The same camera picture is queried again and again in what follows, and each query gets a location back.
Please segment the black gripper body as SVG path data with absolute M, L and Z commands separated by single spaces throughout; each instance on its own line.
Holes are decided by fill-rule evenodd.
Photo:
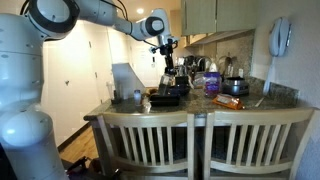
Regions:
M 163 45 L 160 47 L 160 54 L 165 57 L 166 68 L 165 73 L 173 75 L 174 74 L 174 65 L 173 65 L 173 47 L 171 44 Z

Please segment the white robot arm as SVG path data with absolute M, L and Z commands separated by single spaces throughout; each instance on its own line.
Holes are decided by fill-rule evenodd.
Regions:
M 18 180 L 69 180 L 53 121 L 39 108 L 46 41 L 65 38 L 85 20 L 137 41 L 156 37 L 162 55 L 172 55 L 178 39 L 163 9 L 137 22 L 119 17 L 117 10 L 113 0 L 26 0 L 20 14 L 0 14 L 0 142 Z

